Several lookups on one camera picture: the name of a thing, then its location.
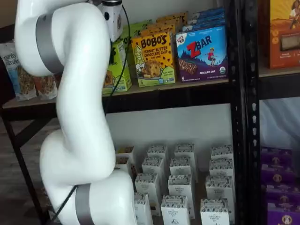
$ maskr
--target white box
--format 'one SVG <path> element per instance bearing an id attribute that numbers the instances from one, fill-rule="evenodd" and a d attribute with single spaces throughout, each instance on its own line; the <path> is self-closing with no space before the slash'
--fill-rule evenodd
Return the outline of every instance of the white box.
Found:
<path id="1" fill-rule="evenodd" d="M 137 225 L 153 225 L 147 193 L 135 193 L 135 217 Z"/>
<path id="2" fill-rule="evenodd" d="M 232 177 L 233 199 L 235 201 L 235 179 L 233 160 L 231 158 L 216 158 L 210 160 L 210 175 L 211 176 L 228 176 Z"/>
<path id="3" fill-rule="evenodd" d="M 119 168 L 119 169 L 127 172 L 130 175 L 131 179 L 133 179 L 132 171 L 131 171 L 131 164 L 130 164 L 129 158 L 127 158 L 127 157 L 116 157 L 115 168 Z"/>
<path id="4" fill-rule="evenodd" d="M 133 146 L 119 148 L 116 152 L 116 156 L 129 158 L 133 178 L 136 177 L 137 173 L 141 172 L 139 166 L 137 165 L 135 148 Z"/>
<path id="5" fill-rule="evenodd" d="M 135 179 L 135 186 L 137 192 L 148 194 L 152 215 L 161 216 L 161 192 L 158 175 L 156 173 L 139 173 Z"/>
<path id="6" fill-rule="evenodd" d="M 187 205 L 190 219 L 195 219 L 195 192 L 191 175 L 170 176 L 168 181 L 170 195 L 184 195 L 187 197 Z"/>
<path id="7" fill-rule="evenodd" d="M 193 177 L 195 181 L 198 183 L 199 178 L 198 178 L 198 160 L 197 156 L 195 155 L 194 152 L 195 145 L 194 144 L 178 144 L 175 146 L 175 157 L 180 157 L 180 156 L 188 156 L 190 157 L 190 163 L 192 166 L 192 172 L 193 172 Z"/>
<path id="8" fill-rule="evenodd" d="M 229 220 L 235 224 L 235 202 L 232 177 L 207 176 L 205 181 L 206 194 L 208 199 L 226 198 L 228 201 Z"/>
<path id="9" fill-rule="evenodd" d="M 161 211 L 164 225 L 190 225 L 186 196 L 164 195 Z"/>
<path id="10" fill-rule="evenodd" d="M 233 160 L 233 146 L 231 144 L 213 147 L 210 149 L 211 158 L 231 158 Z"/>
<path id="11" fill-rule="evenodd" d="M 173 176 L 190 174 L 194 180 L 192 167 L 188 156 L 172 158 L 170 163 L 170 172 Z"/>
<path id="12" fill-rule="evenodd" d="M 157 173 L 162 194 L 168 194 L 167 178 L 165 176 L 164 159 L 159 156 L 146 157 L 142 163 L 144 173 Z"/>
<path id="13" fill-rule="evenodd" d="M 169 157 L 169 151 L 168 147 L 165 145 L 152 145 L 148 148 L 147 155 L 149 157 L 151 156 L 159 156 L 164 159 L 165 164 L 165 176 L 169 177 L 170 175 L 170 157 Z"/>
<path id="14" fill-rule="evenodd" d="M 200 214 L 203 225 L 229 225 L 226 199 L 201 199 Z"/>

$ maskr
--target purple package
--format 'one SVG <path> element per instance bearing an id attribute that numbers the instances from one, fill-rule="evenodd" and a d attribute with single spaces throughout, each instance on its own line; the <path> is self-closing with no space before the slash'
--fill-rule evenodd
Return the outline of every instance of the purple package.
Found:
<path id="1" fill-rule="evenodd" d="M 293 184 L 295 182 L 295 179 L 296 174 L 291 166 L 262 164 L 262 184 L 268 184 L 272 182 Z"/>
<path id="2" fill-rule="evenodd" d="M 282 203 L 300 204 L 300 186 L 286 184 L 268 184 L 266 198 Z"/>
<path id="3" fill-rule="evenodd" d="M 268 202 L 268 225 L 297 225 L 299 222 L 300 206 Z"/>
<path id="4" fill-rule="evenodd" d="M 292 150 L 262 147 L 261 164 L 292 165 Z"/>

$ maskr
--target black cable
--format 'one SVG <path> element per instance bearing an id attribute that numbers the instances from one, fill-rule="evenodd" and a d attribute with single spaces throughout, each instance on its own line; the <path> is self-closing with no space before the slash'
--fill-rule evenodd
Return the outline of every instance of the black cable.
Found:
<path id="1" fill-rule="evenodd" d="M 123 5 L 122 5 L 122 8 L 123 8 L 123 10 L 124 10 L 124 13 L 125 13 L 125 16 L 126 16 L 126 19 L 127 19 L 127 23 L 128 23 L 128 40 L 130 40 L 130 27 L 129 27 L 130 25 L 129 25 L 129 19 L 128 19 L 127 12 L 126 12 L 126 10 L 125 10 L 125 8 L 124 8 Z M 110 94 L 109 99 L 108 99 L 108 101 L 107 101 L 107 103 L 106 103 L 106 107 L 105 107 L 105 110 L 104 110 L 105 115 L 106 115 L 107 109 L 108 109 L 108 107 L 109 107 L 109 103 L 110 103 L 110 101 L 111 101 L 112 95 L 113 95 L 113 93 L 116 91 L 116 88 L 117 88 L 117 86 L 119 85 L 120 80 L 121 80 L 121 78 L 122 78 L 122 76 L 123 76 L 124 69 L 125 69 L 125 66 L 126 66 L 127 55 L 128 55 L 128 50 L 129 50 L 129 45 L 130 45 L 130 44 L 131 44 L 131 42 L 128 41 L 128 44 L 127 44 L 127 50 L 126 50 L 126 55 L 125 55 L 125 60 L 124 60 L 124 64 L 123 64 L 123 69 L 122 69 L 122 71 L 121 71 L 121 74 L 120 74 L 120 77 L 119 77 L 119 79 L 118 79 L 118 81 L 117 81 L 117 84 L 116 84 L 116 86 L 113 88 L 112 93 Z M 58 209 L 58 211 L 55 213 L 55 215 L 53 216 L 53 218 L 52 218 L 46 225 L 50 225 L 50 224 L 52 224 L 52 223 L 54 222 L 54 220 L 58 217 L 59 213 L 60 213 L 60 212 L 62 211 L 62 209 L 65 207 L 65 205 L 67 204 L 68 200 L 70 199 L 70 197 L 72 196 L 72 194 L 74 193 L 74 191 L 75 191 L 77 188 L 78 188 L 78 185 L 75 185 L 75 186 L 72 188 L 72 190 L 71 190 L 70 193 L 67 195 L 67 197 L 66 197 L 66 199 L 64 200 L 64 202 L 61 204 L 61 206 L 60 206 L 60 208 Z"/>
<path id="2" fill-rule="evenodd" d="M 121 78 L 122 78 L 122 76 L 123 76 L 123 72 L 124 72 L 124 70 L 125 70 L 126 61 L 127 61 L 127 55 L 128 55 L 129 45 L 131 44 L 131 41 L 130 41 L 130 25 L 129 25 L 129 19 L 128 19 L 127 12 L 126 12 L 126 10 L 125 10 L 125 8 L 124 8 L 123 5 L 122 5 L 122 8 L 123 8 L 123 10 L 124 10 L 124 13 L 125 13 L 125 16 L 126 16 L 126 19 L 127 19 L 127 24 L 128 24 L 128 43 L 127 43 L 126 55 L 125 55 L 125 60 L 124 60 L 122 72 L 121 72 L 120 77 L 119 77 L 119 79 L 118 79 L 118 81 L 117 81 L 117 84 L 116 84 L 115 87 L 113 88 L 113 90 L 112 90 L 111 94 L 109 95 L 109 98 L 108 98 L 108 100 L 107 100 L 107 102 L 106 102 L 106 106 L 105 106 L 105 109 L 104 109 L 104 114 L 105 114 L 105 115 L 107 114 L 107 110 L 108 110 L 109 105 L 110 105 L 110 102 L 111 102 L 111 100 L 112 100 L 112 95 L 113 95 L 114 92 L 116 91 L 117 86 L 119 85 L 120 80 L 121 80 Z"/>

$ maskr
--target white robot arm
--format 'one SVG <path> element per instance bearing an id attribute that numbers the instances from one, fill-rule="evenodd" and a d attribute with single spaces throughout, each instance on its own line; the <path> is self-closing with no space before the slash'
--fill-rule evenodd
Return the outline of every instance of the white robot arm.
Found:
<path id="1" fill-rule="evenodd" d="M 114 171 L 115 151 L 101 97 L 110 39 L 117 39 L 121 25 L 81 2 L 18 0 L 15 46 L 20 63 L 34 76 L 63 70 L 56 103 L 61 130 L 42 144 L 42 180 L 56 211 L 78 185 L 59 215 L 63 225 L 136 225 L 132 181 Z M 121 2 L 113 2 L 118 11 Z M 108 7 L 102 10 L 111 12 Z"/>

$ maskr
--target blue snack box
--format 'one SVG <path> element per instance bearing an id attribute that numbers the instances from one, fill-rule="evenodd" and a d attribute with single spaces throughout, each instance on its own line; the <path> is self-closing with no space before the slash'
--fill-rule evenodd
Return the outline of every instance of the blue snack box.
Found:
<path id="1" fill-rule="evenodd" d="M 207 17 L 207 16 L 213 16 L 213 15 L 218 15 L 218 14 L 224 14 L 224 8 L 220 7 L 220 8 L 212 8 L 206 11 L 202 11 L 202 12 L 198 12 L 198 13 L 194 13 L 191 16 L 191 20 L 195 20 L 198 19 L 200 17 Z"/>
<path id="2" fill-rule="evenodd" d="M 183 82 L 227 77 L 225 26 L 176 35 L 179 77 Z"/>
<path id="3" fill-rule="evenodd" d="M 218 20 L 213 20 L 213 21 L 207 21 L 195 25 L 187 25 L 182 27 L 182 32 L 188 32 L 188 31 L 193 31 L 193 30 L 201 30 L 209 27 L 217 27 L 225 25 L 225 18 L 223 19 L 218 19 Z"/>
<path id="4" fill-rule="evenodd" d="M 213 16 L 209 16 L 209 17 L 200 17 L 198 19 L 194 19 L 194 20 L 189 20 L 187 22 L 188 25 L 195 25 L 198 23 L 203 23 L 203 22 L 209 22 L 209 21 L 213 21 L 213 20 L 219 20 L 219 19 L 224 19 L 225 18 L 225 14 L 218 14 L 218 15 L 213 15 Z"/>

